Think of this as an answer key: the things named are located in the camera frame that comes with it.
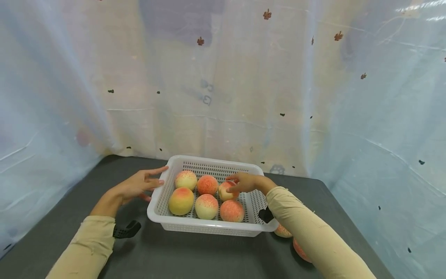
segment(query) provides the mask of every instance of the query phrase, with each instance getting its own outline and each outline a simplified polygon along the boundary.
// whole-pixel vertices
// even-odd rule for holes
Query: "hand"
[[[226,192],[251,192],[254,190],[260,190],[266,195],[269,190],[277,185],[268,177],[262,175],[251,175],[245,172],[239,172],[234,175],[230,175],[226,180],[233,180],[237,185],[228,188]]]
[[[155,170],[138,171],[109,191],[118,195],[122,199],[121,205],[128,203],[136,197],[150,201],[152,198],[146,195],[145,191],[153,191],[155,188],[164,184],[164,180],[150,178],[150,176],[160,174],[168,168],[168,166],[164,166]]]

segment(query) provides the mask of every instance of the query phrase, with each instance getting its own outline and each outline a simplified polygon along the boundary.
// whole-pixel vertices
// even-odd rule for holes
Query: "wrinkled fabric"
[[[266,201],[274,217],[293,235],[325,279],[376,279],[335,230],[287,189],[273,188]]]
[[[320,179],[396,278],[446,272],[446,1],[4,0],[0,21],[0,245],[103,155],[187,154]]]
[[[96,279],[113,252],[115,219],[87,216],[46,279]]]

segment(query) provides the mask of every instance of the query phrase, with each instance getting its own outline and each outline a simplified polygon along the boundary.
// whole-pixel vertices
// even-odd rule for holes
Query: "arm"
[[[164,183],[150,179],[167,170],[139,171],[129,179],[108,190],[98,201],[90,215],[84,219],[68,247],[54,264],[47,279],[93,279],[98,278],[108,257],[113,252],[115,217],[119,207],[134,197],[150,201],[144,194]]]
[[[238,173],[227,179],[238,182],[228,192],[250,192],[257,189],[266,196],[274,217],[298,240],[324,278],[376,279],[361,257],[291,192],[264,176]]]

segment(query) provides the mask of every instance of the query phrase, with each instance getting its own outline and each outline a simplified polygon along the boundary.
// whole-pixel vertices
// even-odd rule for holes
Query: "white plastic basket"
[[[276,219],[266,224],[258,217],[259,211],[267,207],[265,196],[258,190],[240,193],[237,198],[245,209],[245,217],[241,223],[222,221],[220,213],[213,220],[199,219],[195,212],[195,204],[191,212],[183,217],[173,215],[168,209],[169,198],[175,190],[175,177],[180,171],[193,171],[197,178],[203,175],[212,175],[219,183],[222,183],[228,175],[239,171],[263,175],[262,169],[258,166],[185,155],[171,157],[167,165],[169,169],[163,172],[160,177],[165,181],[164,186],[153,192],[152,200],[147,207],[149,219],[161,223],[165,230],[254,237],[261,232],[272,232],[277,229],[279,223]],[[194,194],[196,199],[199,196],[197,189],[194,190]],[[219,201],[220,207],[222,201],[218,198],[218,194],[215,197]]]

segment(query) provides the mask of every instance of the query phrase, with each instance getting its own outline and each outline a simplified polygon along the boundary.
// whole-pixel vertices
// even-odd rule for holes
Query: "yellow-red peach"
[[[200,195],[215,195],[219,189],[219,182],[211,175],[203,175],[197,182],[197,190]]]
[[[279,224],[279,226],[277,227],[277,229],[274,231],[274,233],[277,236],[283,237],[283,238],[290,238],[293,237],[293,235],[287,230],[285,229],[284,226],[282,226],[281,224]]]
[[[211,194],[203,194],[195,201],[195,211],[200,219],[211,220],[219,212],[219,202]]]
[[[169,198],[169,210],[173,215],[186,215],[194,205],[194,193],[185,187],[175,189]]]
[[[235,200],[240,195],[240,192],[228,193],[226,189],[234,187],[235,183],[232,181],[225,181],[219,186],[219,197],[222,201]]]
[[[304,250],[302,250],[302,248],[299,246],[299,244],[297,243],[295,238],[293,239],[293,247],[294,247],[294,250],[296,251],[296,253],[302,259],[304,259],[304,261],[311,262],[310,258],[308,258],[308,256],[305,254]]]
[[[188,188],[194,190],[197,185],[197,176],[192,171],[180,171],[175,178],[176,188]]]
[[[245,216],[245,210],[236,200],[227,200],[220,206],[220,217],[223,221],[241,222]]]

